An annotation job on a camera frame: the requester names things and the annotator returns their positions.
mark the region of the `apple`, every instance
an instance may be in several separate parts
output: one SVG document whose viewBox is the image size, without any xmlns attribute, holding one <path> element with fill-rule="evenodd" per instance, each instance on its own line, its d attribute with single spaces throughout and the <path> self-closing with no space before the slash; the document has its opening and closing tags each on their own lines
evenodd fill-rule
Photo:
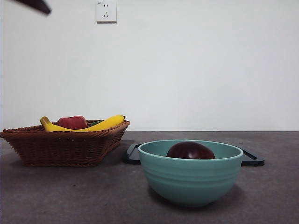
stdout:
<svg viewBox="0 0 299 224">
<path fill-rule="evenodd" d="M 182 141 L 174 144 L 168 151 L 167 157 L 181 159 L 215 159 L 211 149 L 194 141 Z"/>
<path fill-rule="evenodd" d="M 73 116 L 69 118 L 60 118 L 58 125 L 69 129 L 87 128 L 87 122 L 83 116 Z"/>
</svg>

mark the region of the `bowl rim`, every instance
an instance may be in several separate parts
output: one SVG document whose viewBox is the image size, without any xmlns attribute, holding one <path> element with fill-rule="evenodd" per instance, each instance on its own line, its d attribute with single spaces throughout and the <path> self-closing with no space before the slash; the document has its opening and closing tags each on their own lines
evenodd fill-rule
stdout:
<svg viewBox="0 0 299 224">
<path fill-rule="evenodd" d="M 199 141 L 199 142 L 210 142 L 210 143 L 216 143 L 216 144 L 220 144 L 220 145 L 225 145 L 225 146 L 233 147 L 233 148 L 237 149 L 240 153 L 238 155 L 235 155 L 235 156 L 232 156 L 232 157 L 227 157 L 227 158 L 220 158 L 220 159 L 200 159 L 200 160 L 196 160 L 196 159 L 181 159 L 181 158 L 173 158 L 173 157 L 167 157 L 167 156 L 160 156 L 160 155 L 155 155 L 155 154 L 152 154 L 152 153 L 147 153 L 147 152 L 145 152 L 145 151 L 143 151 L 141 149 L 141 147 L 143 147 L 144 145 L 151 144 L 151 143 L 156 143 L 156 142 L 162 142 L 162 141 Z M 149 155 L 149 156 L 153 156 L 153 157 L 161 158 L 161 159 L 166 159 L 166 160 L 173 160 L 173 161 L 227 161 L 227 160 L 233 160 L 233 159 L 237 159 L 239 157 L 242 157 L 243 154 L 244 154 L 243 150 L 241 150 L 239 147 L 233 146 L 233 145 L 230 145 L 230 144 L 226 144 L 226 143 L 222 143 L 222 142 L 216 142 L 216 141 L 191 140 L 191 139 L 167 139 L 167 140 L 149 141 L 149 142 L 145 142 L 145 143 L 141 144 L 138 147 L 138 151 L 140 153 L 145 154 L 145 155 Z"/>
</svg>

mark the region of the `basket rim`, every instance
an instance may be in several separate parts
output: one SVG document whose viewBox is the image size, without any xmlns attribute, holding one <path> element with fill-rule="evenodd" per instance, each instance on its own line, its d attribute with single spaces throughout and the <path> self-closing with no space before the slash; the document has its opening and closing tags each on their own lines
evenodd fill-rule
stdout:
<svg viewBox="0 0 299 224">
<path fill-rule="evenodd" d="M 99 120 L 87 120 L 87 122 L 94 122 L 94 121 L 99 121 Z M 88 135 L 88 134 L 101 134 L 103 136 L 103 134 L 110 134 L 110 133 L 114 133 L 117 132 L 120 129 L 124 129 L 127 128 L 130 125 L 130 121 L 128 120 L 124 120 L 124 122 L 115 125 L 111 128 L 108 129 L 104 129 L 104 130 L 99 130 L 99 131 L 90 131 L 90 132 L 72 132 L 72 131 L 53 131 L 53 132 L 47 132 L 45 130 L 40 130 L 41 128 L 43 128 L 42 125 L 36 125 L 36 126 L 28 126 L 28 127 L 20 127 L 20 128 L 15 128 L 15 129 L 4 129 L 2 132 L 0 132 L 0 138 L 3 138 L 6 134 L 23 134 L 23 135 L 27 135 L 27 134 L 43 134 L 43 135 Z"/>
</svg>

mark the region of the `yellow banana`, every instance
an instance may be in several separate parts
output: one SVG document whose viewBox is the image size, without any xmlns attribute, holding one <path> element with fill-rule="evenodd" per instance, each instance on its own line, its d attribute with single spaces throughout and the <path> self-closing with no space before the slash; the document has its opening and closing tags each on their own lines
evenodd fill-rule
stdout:
<svg viewBox="0 0 299 224">
<path fill-rule="evenodd" d="M 44 129 L 47 132 L 94 132 L 94 131 L 100 131 L 100 130 L 105 130 L 108 128 L 111 128 L 115 125 L 118 125 L 122 122 L 124 122 L 125 120 L 125 116 L 123 115 L 114 115 L 110 118 L 107 118 L 106 120 L 91 126 L 91 127 L 87 127 L 87 128 L 83 128 L 83 129 L 68 129 L 68 128 L 64 128 L 58 125 L 54 125 L 52 124 L 49 119 L 47 117 L 42 117 L 41 118 L 41 124 L 44 127 Z"/>
</svg>

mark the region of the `brown wicker basket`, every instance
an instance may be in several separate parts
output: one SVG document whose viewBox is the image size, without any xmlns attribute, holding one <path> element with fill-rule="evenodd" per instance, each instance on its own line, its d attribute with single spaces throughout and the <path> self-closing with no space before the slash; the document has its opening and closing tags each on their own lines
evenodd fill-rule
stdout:
<svg viewBox="0 0 299 224">
<path fill-rule="evenodd" d="M 87 124 L 98 120 L 88 120 Z M 4 138 L 24 166 L 92 167 L 121 143 L 129 121 L 95 132 L 46 132 L 42 125 L 4 129 Z"/>
</svg>

